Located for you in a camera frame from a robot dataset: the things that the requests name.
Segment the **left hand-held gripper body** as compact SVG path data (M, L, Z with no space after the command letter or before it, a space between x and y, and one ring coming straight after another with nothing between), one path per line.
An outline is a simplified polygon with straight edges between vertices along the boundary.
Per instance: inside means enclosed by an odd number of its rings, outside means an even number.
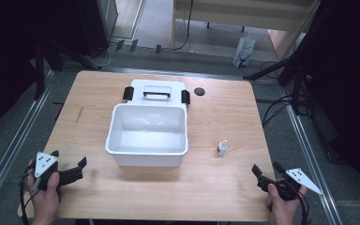
M33 186L33 190L46 191L48 181L54 172L59 173L59 183L57 185L58 188L74 183L83 178L83 170L81 170L78 165L72 169L60 172L58 170L58 157L51 156L51 154L38 152L35 161L35 184Z

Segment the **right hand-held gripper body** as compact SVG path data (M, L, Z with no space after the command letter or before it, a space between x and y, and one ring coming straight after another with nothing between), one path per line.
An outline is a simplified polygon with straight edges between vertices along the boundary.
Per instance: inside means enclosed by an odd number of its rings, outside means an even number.
M305 187L317 194L323 193L300 168L286 170L279 181L272 180L264 175L260 179L257 178L257 181L257 186L265 192L268 191L267 186L269 184L274 184L283 201L295 200L299 196L300 187Z

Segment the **small white dropper bottle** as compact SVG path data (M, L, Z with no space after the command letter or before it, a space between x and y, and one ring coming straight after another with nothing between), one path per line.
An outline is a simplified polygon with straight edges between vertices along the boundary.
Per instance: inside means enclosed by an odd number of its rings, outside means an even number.
M220 157L223 156L227 149L228 149L228 141L223 140L217 146L217 155Z

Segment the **white plastic storage box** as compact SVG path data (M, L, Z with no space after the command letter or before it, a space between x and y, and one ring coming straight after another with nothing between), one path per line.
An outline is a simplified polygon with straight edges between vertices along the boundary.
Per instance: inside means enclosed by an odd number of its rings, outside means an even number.
M179 167L188 152L184 107L118 104L105 149L119 166Z

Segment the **person's right hand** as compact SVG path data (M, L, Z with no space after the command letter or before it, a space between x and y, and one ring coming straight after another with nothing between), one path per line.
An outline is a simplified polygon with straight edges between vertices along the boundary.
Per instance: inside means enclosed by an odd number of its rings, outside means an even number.
M300 202L298 200L283 201L274 184L269 184L267 187L268 197L266 199L266 206L270 209L270 225L293 225L293 219L300 206Z

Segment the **person's left hand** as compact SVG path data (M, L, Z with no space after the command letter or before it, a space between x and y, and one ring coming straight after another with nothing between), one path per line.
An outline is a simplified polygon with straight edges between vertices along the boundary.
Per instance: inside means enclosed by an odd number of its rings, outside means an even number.
M30 189L30 194L34 196L31 200L35 213L32 225L56 225L60 204L57 193L59 179L59 173L53 172L48 180L47 190L36 193L33 191L34 176L28 174L26 184Z

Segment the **black metal stand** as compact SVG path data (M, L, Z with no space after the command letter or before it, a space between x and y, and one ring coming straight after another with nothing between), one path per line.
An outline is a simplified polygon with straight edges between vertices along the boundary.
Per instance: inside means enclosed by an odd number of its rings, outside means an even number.
M101 66L94 66L91 62L81 58L78 54L59 44L54 40L43 40L40 39L35 44L36 48L36 86L37 90L35 93L34 100L41 98L45 91L45 73L44 73L44 60L47 60L51 68L55 70L61 70L64 66L61 61L59 53L64 53L79 64L86 68L101 69Z
M291 56L286 57L285 59L275 63L273 66L267 67L262 71L254 73L252 75L244 76L244 80L255 81L262 78L269 73L275 72L282 68L282 72L277 78L277 83L280 86L288 85L290 82L293 82L292 93L291 93L291 106L294 112L297 115L300 115L301 112L299 107L301 103L299 101L302 81L306 78L307 74L304 71L302 64L302 57L298 53L293 53Z

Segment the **white box lid black latches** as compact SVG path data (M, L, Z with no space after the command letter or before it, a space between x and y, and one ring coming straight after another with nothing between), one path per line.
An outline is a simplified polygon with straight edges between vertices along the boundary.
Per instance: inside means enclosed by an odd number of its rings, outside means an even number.
M183 82L133 80L124 90L123 100L129 104L185 109L190 104L190 94Z

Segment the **white plastic bag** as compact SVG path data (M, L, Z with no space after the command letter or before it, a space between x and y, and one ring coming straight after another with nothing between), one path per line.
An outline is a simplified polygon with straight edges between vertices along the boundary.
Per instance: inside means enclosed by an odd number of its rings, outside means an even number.
M256 40L251 35L245 35L239 39L232 63L236 68L248 66L253 53Z

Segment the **grey cabinet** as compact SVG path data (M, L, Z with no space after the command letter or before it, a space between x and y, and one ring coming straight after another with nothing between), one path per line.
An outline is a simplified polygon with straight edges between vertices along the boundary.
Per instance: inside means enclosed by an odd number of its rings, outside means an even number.
M105 38L110 40L118 17L118 9L115 0L97 0L97 5L102 21Z

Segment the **beige furniture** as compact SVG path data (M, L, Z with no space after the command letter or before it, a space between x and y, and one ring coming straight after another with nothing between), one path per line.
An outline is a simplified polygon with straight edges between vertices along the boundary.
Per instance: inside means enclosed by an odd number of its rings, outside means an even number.
M277 54L286 53L320 0L173 0L172 23L177 19L268 29Z

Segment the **metal floor rail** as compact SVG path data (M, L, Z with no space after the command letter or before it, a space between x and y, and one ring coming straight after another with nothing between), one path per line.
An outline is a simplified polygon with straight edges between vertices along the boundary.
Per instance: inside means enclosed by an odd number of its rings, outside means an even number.
M302 125L300 116L294 112L291 106L288 107L287 112L291 119L296 137L301 146L307 167L309 169L309 173L311 174L311 178L322 192L319 195L319 198L328 222L330 225L343 225L343 221L338 212L338 208L336 207L329 186L327 185L327 182L323 177L323 171L321 170L318 161L314 155L313 148L311 147L308 136Z
M0 120L0 188L51 91L54 72L45 77L45 90L34 100L31 86Z

